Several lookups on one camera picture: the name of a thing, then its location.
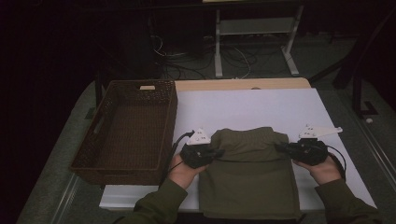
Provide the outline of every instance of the table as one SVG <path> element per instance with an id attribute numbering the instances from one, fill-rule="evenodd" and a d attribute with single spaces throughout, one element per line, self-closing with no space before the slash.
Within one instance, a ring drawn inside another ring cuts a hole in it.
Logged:
<path id="1" fill-rule="evenodd" d="M 276 132 L 286 133 L 291 142 L 296 142 L 307 122 L 333 127 L 317 91 L 311 89 L 304 78 L 178 81 L 177 97 L 174 140 L 191 128 L 201 126 L 211 135 L 219 128 L 248 130 L 264 124 L 273 127 Z M 203 102 L 210 109 L 203 108 Z M 357 197 L 375 206 L 338 134 L 323 136 L 319 140 L 343 153 L 348 167 L 346 178 L 349 187 Z M 313 178 L 301 167 L 293 165 L 293 170 L 302 211 L 323 210 L 323 204 L 314 191 L 317 184 Z M 180 206 L 180 211 L 199 211 L 197 185 L 198 177 L 187 189 L 189 196 Z M 156 189 L 155 186 L 106 186 L 99 206 L 113 211 L 130 210 L 138 199 Z"/>

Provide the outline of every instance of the person's left hand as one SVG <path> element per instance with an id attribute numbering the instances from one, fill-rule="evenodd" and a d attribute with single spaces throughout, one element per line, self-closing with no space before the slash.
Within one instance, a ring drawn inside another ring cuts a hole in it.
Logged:
<path id="1" fill-rule="evenodd" d="M 206 166 L 198 167 L 196 169 L 190 168 L 186 163 L 182 162 L 180 155 L 177 154 L 171 161 L 170 168 L 173 168 L 168 174 L 168 178 L 173 182 L 181 186 L 183 189 L 187 189 L 191 184 L 192 180 L 196 175 L 201 173 Z"/>

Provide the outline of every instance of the green sleeve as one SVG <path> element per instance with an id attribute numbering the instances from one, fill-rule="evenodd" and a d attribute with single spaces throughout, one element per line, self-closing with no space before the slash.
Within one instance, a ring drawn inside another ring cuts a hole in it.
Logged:
<path id="1" fill-rule="evenodd" d="M 165 179 L 156 192 L 137 201 L 134 211 L 117 224 L 174 223 L 177 211 L 187 196 L 187 191 L 170 179 Z"/>
<path id="2" fill-rule="evenodd" d="M 343 179 L 316 187 L 328 223 L 382 223 L 378 210 L 356 198 Z"/>

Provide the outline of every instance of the white table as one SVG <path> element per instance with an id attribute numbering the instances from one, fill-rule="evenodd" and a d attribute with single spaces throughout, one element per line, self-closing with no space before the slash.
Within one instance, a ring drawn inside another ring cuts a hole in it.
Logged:
<path id="1" fill-rule="evenodd" d="M 225 86 L 230 82 L 233 83 L 232 80 L 226 81 Z M 256 85 L 266 88 L 265 84 L 268 84 L 268 81 L 263 82 L 265 80 L 251 79 L 236 80 L 234 83 L 239 83 L 242 86 L 248 83 L 248 86 Z M 213 83 L 218 85 L 220 82 L 210 82 L 207 89 L 221 89 L 211 86 Z M 284 85 L 283 89 L 273 90 L 232 91 L 184 91 L 186 90 L 183 89 L 184 85 L 177 86 L 178 106 L 174 142 L 183 133 L 198 128 L 205 129 L 208 135 L 211 135 L 216 130 L 223 128 L 243 131 L 265 126 L 272 127 L 276 132 L 286 133 L 291 142 L 296 142 L 299 140 L 299 133 L 306 124 L 333 127 L 318 92 L 308 88 L 288 89 L 292 86 Z M 319 140 L 342 152 L 347 163 L 347 184 L 357 197 L 375 206 L 339 135 L 326 135 L 320 137 Z M 185 141 L 187 138 L 179 143 L 177 152 L 181 150 Z M 314 190 L 316 182 L 304 168 L 293 164 L 293 170 L 296 176 L 301 210 L 304 212 L 323 210 L 323 203 Z M 131 210 L 137 200 L 156 189 L 155 186 L 106 186 L 99 206 L 109 210 Z M 197 212 L 199 207 L 198 176 L 195 177 L 187 192 L 189 195 L 180 206 L 180 211 Z"/>

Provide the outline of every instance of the person's right hand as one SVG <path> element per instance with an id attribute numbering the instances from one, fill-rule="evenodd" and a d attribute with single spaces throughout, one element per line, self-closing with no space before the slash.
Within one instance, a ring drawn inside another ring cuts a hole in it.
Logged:
<path id="1" fill-rule="evenodd" d="M 310 166 L 300 161 L 293 161 L 296 165 L 304 167 L 314 177 L 319 185 L 329 183 L 331 181 L 341 179 L 337 165 L 330 156 L 323 163 Z"/>

